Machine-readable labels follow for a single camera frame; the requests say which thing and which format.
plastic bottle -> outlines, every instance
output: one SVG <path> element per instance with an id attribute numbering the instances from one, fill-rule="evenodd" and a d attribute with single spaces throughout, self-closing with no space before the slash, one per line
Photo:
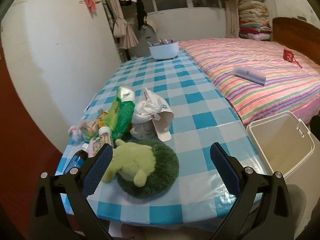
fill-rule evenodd
<path id="1" fill-rule="evenodd" d="M 99 129 L 99 137 L 100 137 L 100 144 L 103 146 L 105 143 L 108 143 L 113 148 L 112 136 L 111 136 L 111 129 L 107 126 L 103 126 Z"/>
<path id="2" fill-rule="evenodd" d="M 68 166 L 64 170 L 63 174 L 68 173 L 72 168 L 80 168 L 84 161 L 88 158 L 87 148 L 89 144 L 85 143 L 80 151 L 77 151 L 71 158 Z"/>

blue gripper pad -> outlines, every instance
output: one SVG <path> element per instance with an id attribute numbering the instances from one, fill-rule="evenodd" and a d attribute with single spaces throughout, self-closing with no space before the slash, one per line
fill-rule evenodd
<path id="1" fill-rule="evenodd" d="M 106 172 L 113 155 L 111 145 L 105 144 L 97 153 L 97 155 L 98 156 L 95 162 L 92 164 L 86 176 L 83 178 L 81 195 L 84 197 L 92 195 L 96 191 L 103 174 Z"/>
<path id="2" fill-rule="evenodd" d="M 232 195 L 239 196 L 241 192 L 240 178 L 231 166 L 228 154 L 224 151 L 219 143 L 214 143 L 210 147 L 210 158 L 217 168 L 223 183 L 226 185 L 228 192 Z"/>

stuffed animal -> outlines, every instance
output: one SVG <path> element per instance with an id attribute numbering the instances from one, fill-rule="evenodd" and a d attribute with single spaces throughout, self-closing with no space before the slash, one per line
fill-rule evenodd
<path id="1" fill-rule="evenodd" d="M 178 158 L 163 142 L 145 139 L 125 143 L 117 139 L 116 145 L 103 182 L 112 182 L 119 173 L 118 184 L 126 193 L 136 198 L 148 198 L 171 187 L 178 177 Z"/>

curtain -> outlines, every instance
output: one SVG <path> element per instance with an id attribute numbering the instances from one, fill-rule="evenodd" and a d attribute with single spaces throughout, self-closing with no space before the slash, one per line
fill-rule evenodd
<path id="1" fill-rule="evenodd" d="M 119 48 L 130 49 L 138 44 L 136 35 L 134 34 L 130 24 L 124 19 L 123 12 L 119 0 L 108 0 L 110 9 L 115 18 L 113 28 L 113 36 L 120 38 Z"/>
<path id="2" fill-rule="evenodd" d="M 110 12 L 110 8 L 108 6 L 107 1 L 106 0 L 102 0 L 102 5 L 103 5 L 103 8 L 104 8 L 104 11 L 106 12 L 106 15 L 107 15 L 107 18 L 108 18 L 108 22 L 109 22 L 109 25 L 110 25 L 110 29 L 111 29 L 111 31 L 113 31 L 113 25 L 115 24 L 115 21 L 113 19 L 113 15 Z"/>
<path id="3" fill-rule="evenodd" d="M 239 37 L 238 0 L 228 0 L 225 3 L 227 17 L 226 38 L 235 39 Z"/>

striped bedspread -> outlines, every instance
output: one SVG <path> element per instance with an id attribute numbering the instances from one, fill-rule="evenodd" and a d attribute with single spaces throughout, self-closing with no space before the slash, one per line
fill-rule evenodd
<path id="1" fill-rule="evenodd" d="M 289 110 L 309 123 L 320 110 L 320 66 L 293 51 L 303 69 L 283 60 L 285 46 L 244 39 L 204 39 L 180 42 L 243 124 Z M 250 66 L 266 74 L 265 86 L 233 74 L 233 66 Z"/>

